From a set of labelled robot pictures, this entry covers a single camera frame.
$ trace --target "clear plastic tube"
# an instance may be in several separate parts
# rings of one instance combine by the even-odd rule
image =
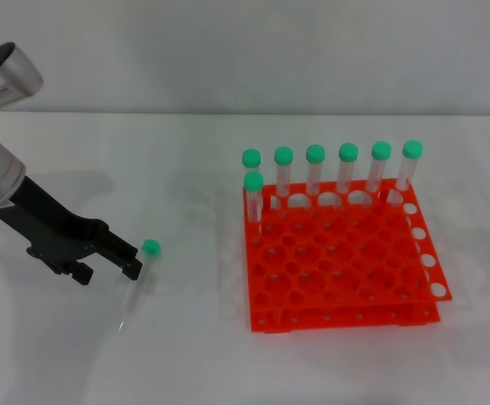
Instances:
[[[366,181],[367,192],[377,192],[380,189],[381,179],[385,171],[385,164],[390,157],[391,147],[386,141],[378,141],[372,147],[372,164],[369,178]]]
[[[251,192],[246,191],[246,207],[248,213],[248,220],[252,223],[258,223],[261,221],[261,209],[263,206],[263,199],[261,197],[261,191]]]
[[[380,189],[381,179],[385,171],[385,160],[372,159],[369,178],[366,180],[366,191],[377,192]]]
[[[417,166],[417,161],[423,154],[423,145],[419,141],[407,141],[404,143],[404,149],[402,150],[402,163],[398,170],[398,176],[396,178],[395,189],[399,192],[404,192],[412,184],[413,173]],[[392,205],[400,205],[403,203],[404,197],[399,193],[392,191],[388,197],[388,201]]]
[[[293,162],[293,150],[288,146],[280,146],[275,150],[277,164],[277,196],[289,195],[289,173]]]
[[[325,158],[326,150],[321,145],[310,145],[306,149],[306,160],[309,162],[306,193],[309,196],[315,196],[320,193],[321,165]]]
[[[320,193],[321,163],[309,163],[309,174],[306,180],[306,193],[315,196]]]
[[[338,166],[337,192],[346,194],[349,192],[349,185],[352,182],[353,162],[340,161]]]
[[[260,173],[248,173],[245,175],[246,190],[246,214],[249,222],[261,221],[261,210],[263,208],[263,176]]]
[[[359,149],[353,143],[343,143],[338,151],[340,164],[338,165],[338,177],[336,191],[339,194],[349,192],[349,186],[352,182],[353,162],[357,160]]]
[[[143,303],[152,294],[155,282],[154,266],[160,254],[160,244],[156,240],[147,239],[143,242],[141,253],[138,255],[142,262],[142,271],[131,287],[126,297],[126,303],[119,332],[124,332],[136,314],[141,310]]]
[[[417,159],[402,158],[400,170],[398,171],[398,177],[396,178],[396,189],[404,192],[412,184],[413,173],[417,166]]]

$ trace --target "test tube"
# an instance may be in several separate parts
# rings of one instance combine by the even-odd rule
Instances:
[[[277,164],[277,195],[287,197],[289,194],[289,171],[293,162],[293,150],[288,146],[281,146],[275,150],[275,163]]]
[[[340,165],[338,166],[337,192],[346,194],[352,181],[353,162],[357,160],[359,149],[353,143],[343,143],[338,151]]]
[[[263,198],[261,189],[263,188],[263,176],[257,172],[245,175],[246,207],[249,222],[258,223],[261,221],[261,208]]]
[[[310,145],[306,149],[309,174],[306,180],[306,193],[315,196],[320,192],[321,164],[326,158],[326,150],[321,145]]]
[[[127,297],[123,320],[119,326],[120,332],[124,332],[127,329],[128,324],[130,324],[134,316],[141,309],[147,296],[152,294],[154,285],[153,267],[156,262],[156,258],[159,255],[160,244],[156,240],[146,239],[143,242],[140,256],[142,271],[140,272],[137,281],[131,285],[131,289]]]
[[[376,142],[372,147],[372,164],[370,165],[369,178],[366,180],[367,192],[377,192],[380,189],[385,164],[389,157],[390,145],[385,141]]]
[[[261,154],[258,149],[247,149],[243,152],[242,160],[243,166],[246,168],[246,173],[260,170]]]
[[[404,157],[402,158],[402,163],[400,170],[398,172],[398,177],[396,178],[395,187],[397,190],[404,192],[412,184],[413,172],[415,171],[415,166],[417,161],[423,154],[423,144],[419,141],[407,141],[404,143],[404,149],[402,150]]]

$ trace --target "rack hole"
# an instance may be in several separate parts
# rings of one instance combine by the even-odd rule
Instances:
[[[271,294],[285,293],[290,286],[288,277],[278,273],[271,274],[265,282],[265,290]]]
[[[269,239],[276,239],[280,237],[282,231],[282,226],[273,222],[265,222],[261,227],[261,234]]]
[[[356,190],[347,196],[347,202],[351,205],[372,205],[372,197],[367,192]]]
[[[316,294],[323,290],[325,282],[318,273],[301,273],[299,275],[299,287],[309,293]]]
[[[293,194],[288,199],[288,207],[290,208],[309,208],[310,205],[310,199],[304,194]]]
[[[254,247],[260,247],[261,246],[261,238],[260,238],[260,236],[253,236],[252,237],[252,245]]]
[[[394,244],[393,248],[395,252],[402,257],[412,258],[417,256],[417,249],[415,247],[415,244],[410,239],[401,239],[397,241]]]
[[[338,245],[329,245],[327,247],[327,256],[335,260],[348,260],[352,257],[353,251],[349,244],[341,242]]]
[[[412,236],[417,239],[421,240],[426,237],[427,233],[424,231],[423,228],[413,228],[412,229]]]
[[[318,197],[318,204],[322,207],[340,207],[342,200],[334,192],[322,192]]]
[[[347,269],[335,270],[332,276],[332,281],[338,288],[340,288],[340,290],[356,289],[360,284],[357,274]]]
[[[409,285],[420,286],[423,284],[422,270],[417,266],[406,266],[401,272],[402,281]]]
[[[400,194],[399,191],[391,188],[389,190],[389,194],[387,194],[387,202],[393,207],[398,207],[404,201],[404,197]]]
[[[320,253],[315,248],[314,245],[303,245],[298,246],[295,249],[295,257],[299,262],[302,263],[310,263],[315,260],[318,260]]]
[[[436,264],[436,259],[433,258],[433,256],[427,254],[421,255],[421,263],[425,267],[432,267],[434,264]]]
[[[284,263],[286,260],[286,252],[280,246],[272,246],[263,251],[263,260],[272,265]]]
[[[314,230],[311,222],[294,222],[291,225],[292,232],[298,236],[310,235]]]
[[[414,213],[417,212],[417,207],[414,204],[408,202],[404,204],[404,212],[409,215],[413,215]]]
[[[395,277],[384,268],[376,267],[370,272],[368,281],[377,289],[390,289],[395,283]]]
[[[432,283],[430,284],[430,291],[432,291],[432,294],[434,297],[444,297],[445,294],[447,294],[447,289],[443,284],[440,283]]]
[[[362,252],[368,259],[383,259],[387,254],[385,247],[377,240],[371,240],[367,243],[363,247]]]
[[[347,228],[346,222],[342,218],[335,218],[332,221],[323,223],[323,229],[333,235],[341,235]]]

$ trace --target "robotic arm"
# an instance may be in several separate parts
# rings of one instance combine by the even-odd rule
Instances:
[[[14,44],[0,46],[0,107],[34,95],[43,80]],[[110,232],[99,219],[67,211],[25,175],[25,165],[0,144],[0,219],[31,243],[27,252],[55,274],[72,274],[87,285],[93,270],[79,259],[99,253],[136,280],[142,263],[137,249]]]

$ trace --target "white tabletop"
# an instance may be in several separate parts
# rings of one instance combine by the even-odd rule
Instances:
[[[242,250],[246,148],[425,146],[414,177],[453,301],[425,327],[253,334]],[[75,213],[135,246],[160,241],[153,292],[119,332],[132,284],[99,257],[83,287],[0,222],[0,405],[490,403],[490,117],[0,113],[0,141]]]

